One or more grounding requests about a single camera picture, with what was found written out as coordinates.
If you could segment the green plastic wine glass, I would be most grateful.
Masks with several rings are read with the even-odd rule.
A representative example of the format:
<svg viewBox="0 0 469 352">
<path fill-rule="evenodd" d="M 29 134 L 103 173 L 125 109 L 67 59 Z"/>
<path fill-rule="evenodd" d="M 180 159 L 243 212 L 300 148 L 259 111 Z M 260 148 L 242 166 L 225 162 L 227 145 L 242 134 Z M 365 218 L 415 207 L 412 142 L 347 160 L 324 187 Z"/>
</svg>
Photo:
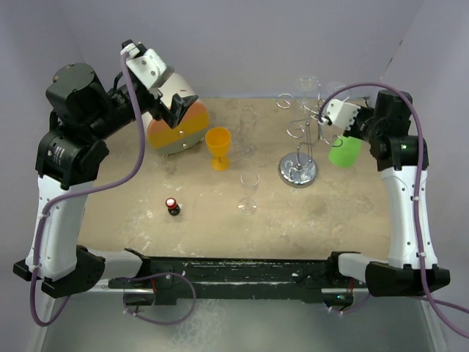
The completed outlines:
<svg viewBox="0 0 469 352">
<path fill-rule="evenodd" d="M 341 136 L 334 143 L 328 154 L 329 161 L 341 168 L 351 168 L 361 152 L 362 141 L 351 136 Z"/>
</svg>

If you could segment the clear ribbed flute glass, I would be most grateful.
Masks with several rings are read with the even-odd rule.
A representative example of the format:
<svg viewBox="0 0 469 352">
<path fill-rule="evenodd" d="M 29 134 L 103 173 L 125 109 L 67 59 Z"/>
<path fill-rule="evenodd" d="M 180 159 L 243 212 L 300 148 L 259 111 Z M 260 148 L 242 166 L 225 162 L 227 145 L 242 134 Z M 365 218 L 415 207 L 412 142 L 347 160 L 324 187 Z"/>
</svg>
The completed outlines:
<svg viewBox="0 0 469 352">
<path fill-rule="evenodd" d="M 340 82 L 340 81 L 331 81 L 326 85 L 326 90 L 328 95 L 332 95 L 333 93 L 338 92 L 341 89 L 344 89 L 346 87 L 346 84 Z M 349 89 L 344 90 L 343 92 L 340 92 L 339 94 L 335 95 L 333 99 L 327 104 L 329 106 L 332 104 L 335 100 L 340 100 L 342 102 L 345 102 L 350 99 L 351 96 L 351 91 Z"/>
</svg>

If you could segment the short clear wine glass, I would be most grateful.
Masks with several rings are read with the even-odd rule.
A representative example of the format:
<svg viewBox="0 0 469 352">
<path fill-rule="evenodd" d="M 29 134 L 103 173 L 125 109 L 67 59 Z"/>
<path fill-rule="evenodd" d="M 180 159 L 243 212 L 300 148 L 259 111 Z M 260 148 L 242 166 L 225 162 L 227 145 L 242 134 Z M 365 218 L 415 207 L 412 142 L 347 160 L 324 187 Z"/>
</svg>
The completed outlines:
<svg viewBox="0 0 469 352">
<path fill-rule="evenodd" d="M 301 76 L 295 80 L 295 87 L 302 92 L 302 103 L 308 102 L 308 95 L 320 85 L 319 80 L 314 76 Z"/>
</svg>

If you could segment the clear stemmed wine glass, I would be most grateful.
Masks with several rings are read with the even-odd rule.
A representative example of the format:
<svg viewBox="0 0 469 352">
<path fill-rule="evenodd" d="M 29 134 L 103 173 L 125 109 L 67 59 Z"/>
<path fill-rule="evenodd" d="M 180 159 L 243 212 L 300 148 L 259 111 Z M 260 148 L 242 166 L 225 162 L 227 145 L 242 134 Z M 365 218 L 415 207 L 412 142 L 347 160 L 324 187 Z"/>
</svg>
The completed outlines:
<svg viewBox="0 0 469 352">
<path fill-rule="evenodd" d="M 237 209 L 244 216 L 254 215 L 257 210 L 254 195 L 259 186 L 259 175 L 255 171 L 245 171 L 241 174 L 240 182 L 244 195 L 238 201 Z"/>
</svg>

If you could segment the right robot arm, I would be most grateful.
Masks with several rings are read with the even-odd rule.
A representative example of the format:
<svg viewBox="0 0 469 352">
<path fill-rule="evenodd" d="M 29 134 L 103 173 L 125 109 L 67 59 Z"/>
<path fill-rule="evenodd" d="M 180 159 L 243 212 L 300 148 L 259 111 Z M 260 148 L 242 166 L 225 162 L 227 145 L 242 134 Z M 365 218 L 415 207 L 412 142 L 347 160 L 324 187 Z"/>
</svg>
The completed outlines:
<svg viewBox="0 0 469 352">
<path fill-rule="evenodd" d="M 374 297 L 423 296 L 449 285 L 449 270 L 438 264 L 426 206 L 429 166 L 426 142 L 411 136 L 411 96 L 382 89 L 374 107 L 331 99 L 325 116 L 344 131 L 343 137 L 367 142 L 377 162 L 388 198 L 391 245 L 385 262 L 358 252 L 335 252 L 336 263 L 326 268 L 334 287 L 364 282 Z"/>
</svg>

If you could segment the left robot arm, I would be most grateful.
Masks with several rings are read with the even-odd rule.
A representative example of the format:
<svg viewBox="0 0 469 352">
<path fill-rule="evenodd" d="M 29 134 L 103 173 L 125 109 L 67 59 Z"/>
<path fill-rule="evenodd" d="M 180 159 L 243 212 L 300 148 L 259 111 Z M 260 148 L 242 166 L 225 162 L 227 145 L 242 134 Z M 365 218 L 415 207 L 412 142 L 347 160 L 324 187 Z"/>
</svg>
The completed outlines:
<svg viewBox="0 0 469 352">
<path fill-rule="evenodd" d="M 143 114 L 176 128 L 197 101 L 174 94 L 165 104 L 131 71 L 122 87 L 105 89 L 86 63 L 59 69 L 46 97 L 51 104 L 49 130 L 37 148 L 35 169 L 40 190 L 34 240 L 28 256 L 13 271 L 52 298 L 91 289 L 104 278 L 124 276 L 134 287 L 148 284 L 151 270 L 140 254 L 124 250 L 112 260 L 78 244 L 86 200 L 109 151 L 108 137 Z"/>
</svg>

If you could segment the yellow plastic wine glass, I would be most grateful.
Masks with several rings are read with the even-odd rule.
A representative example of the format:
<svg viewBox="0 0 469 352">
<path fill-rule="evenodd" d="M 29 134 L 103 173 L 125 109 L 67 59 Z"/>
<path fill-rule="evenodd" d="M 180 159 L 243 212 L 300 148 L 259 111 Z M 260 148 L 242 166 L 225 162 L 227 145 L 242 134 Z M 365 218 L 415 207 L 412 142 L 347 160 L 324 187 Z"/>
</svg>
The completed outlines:
<svg viewBox="0 0 469 352">
<path fill-rule="evenodd" d="M 212 168 L 218 172 L 226 171 L 229 168 L 230 132 L 223 127 L 211 128 L 205 135 L 205 142 L 212 156 Z"/>
</svg>

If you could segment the chrome wine glass rack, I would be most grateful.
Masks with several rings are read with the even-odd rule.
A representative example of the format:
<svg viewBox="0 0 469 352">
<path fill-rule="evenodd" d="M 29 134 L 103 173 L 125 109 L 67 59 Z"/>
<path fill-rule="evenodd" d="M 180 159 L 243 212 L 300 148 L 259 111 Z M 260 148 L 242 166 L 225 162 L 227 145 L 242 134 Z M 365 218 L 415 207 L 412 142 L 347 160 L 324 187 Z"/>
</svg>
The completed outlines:
<svg viewBox="0 0 469 352">
<path fill-rule="evenodd" d="M 319 142 L 332 147 L 333 143 L 340 139 L 338 135 L 326 139 L 323 133 L 324 125 L 321 125 L 317 119 L 319 108 L 323 105 L 321 83 L 309 93 L 306 104 L 303 104 L 301 100 L 302 97 L 296 98 L 288 93 L 280 94 L 276 99 L 276 105 L 280 109 L 289 109 L 293 103 L 296 103 L 302 113 L 300 119 L 292 120 L 287 124 L 287 134 L 298 140 L 296 150 L 282 157 L 278 164 L 278 174 L 281 180 L 293 188 L 308 187 L 317 178 L 318 166 L 313 158 L 313 147 Z"/>
</svg>

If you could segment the tall clear champagne flute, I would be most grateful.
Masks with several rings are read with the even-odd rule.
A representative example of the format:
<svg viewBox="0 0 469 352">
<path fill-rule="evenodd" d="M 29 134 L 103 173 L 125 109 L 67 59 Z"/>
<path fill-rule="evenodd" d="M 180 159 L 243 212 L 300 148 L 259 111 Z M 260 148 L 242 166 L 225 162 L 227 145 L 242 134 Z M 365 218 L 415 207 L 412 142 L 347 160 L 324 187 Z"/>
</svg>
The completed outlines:
<svg viewBox="0 0 469 352">
<path fill-rule="evenodd" d="M 252 144 L 256 130 L 256 120 L 256 113 L 253 111 L 245 111 L 240 116 L 237 153 L 242 159 L 252 158 L 256 152 Z"/>
</svg>

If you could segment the small red-capped bottle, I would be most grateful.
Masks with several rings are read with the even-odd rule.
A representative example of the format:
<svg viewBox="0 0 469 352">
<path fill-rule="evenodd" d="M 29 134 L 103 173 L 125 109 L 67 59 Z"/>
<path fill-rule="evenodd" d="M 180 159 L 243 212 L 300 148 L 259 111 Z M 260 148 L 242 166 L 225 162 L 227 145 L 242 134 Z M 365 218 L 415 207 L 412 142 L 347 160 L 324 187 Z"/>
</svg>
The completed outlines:
<svg viewBox="0 0 469 352">
<path fill-rule="evenodd" d="M 175 198 L 167 198 L 165 201 L 165 206 L 167 207 L 167 210 L 171 216 L 178 216 L 180 214 L 181 208 Z"/>
</svg>

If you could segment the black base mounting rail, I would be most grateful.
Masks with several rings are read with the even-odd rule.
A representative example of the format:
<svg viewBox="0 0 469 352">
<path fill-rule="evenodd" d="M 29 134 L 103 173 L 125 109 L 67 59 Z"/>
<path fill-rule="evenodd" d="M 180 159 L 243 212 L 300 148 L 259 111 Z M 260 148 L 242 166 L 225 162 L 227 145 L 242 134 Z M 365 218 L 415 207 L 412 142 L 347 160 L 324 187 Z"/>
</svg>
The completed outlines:
<svg viewBox="0 0 469 352">
<path fill-rule="evenodd" d="M 192 298 L 351 304 L 364 283 L 333 272 L 328 260 L 146 257 L 135 279 L 111 279 L 125 302 L 174 305 Z"/>
</svg>

